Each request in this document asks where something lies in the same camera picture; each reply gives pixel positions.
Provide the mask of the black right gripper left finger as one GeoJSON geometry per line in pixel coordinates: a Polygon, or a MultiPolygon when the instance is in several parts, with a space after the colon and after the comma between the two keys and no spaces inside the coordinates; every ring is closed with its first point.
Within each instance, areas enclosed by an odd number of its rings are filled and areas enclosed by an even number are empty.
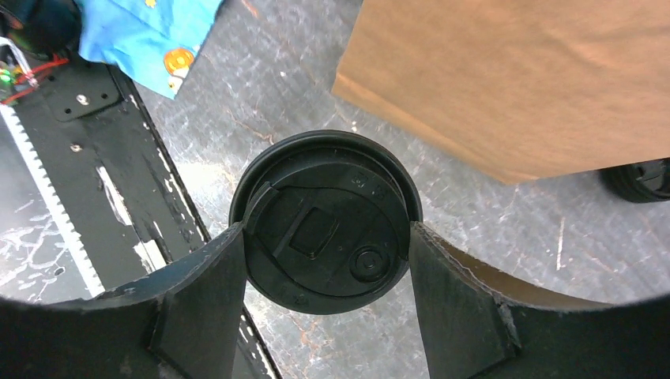
{"type": "Polygon", "coordinates": [[[95,298],[1,301],[4,378],[229,378],[247,280],[243,228],[95,298]]]}

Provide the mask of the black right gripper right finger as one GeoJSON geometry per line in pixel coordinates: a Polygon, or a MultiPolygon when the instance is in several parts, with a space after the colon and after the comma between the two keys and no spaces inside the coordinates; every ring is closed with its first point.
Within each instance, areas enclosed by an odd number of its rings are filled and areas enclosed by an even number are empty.
{"type": "Polygon", "coordinates": [[[433,378],[666,378],[669,297],[610,304],[538,287],[422,223],[409,251],[433,378]]]}

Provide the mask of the brown paper takeout bag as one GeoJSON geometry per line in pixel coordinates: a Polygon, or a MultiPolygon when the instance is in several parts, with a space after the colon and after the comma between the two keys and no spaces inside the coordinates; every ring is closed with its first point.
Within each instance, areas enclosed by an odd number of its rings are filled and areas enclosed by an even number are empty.
{"type": "Polygon", "coordinates": [[[334,95],[506,183],[669,154],[666,1],[365,1],[334,95]]]}

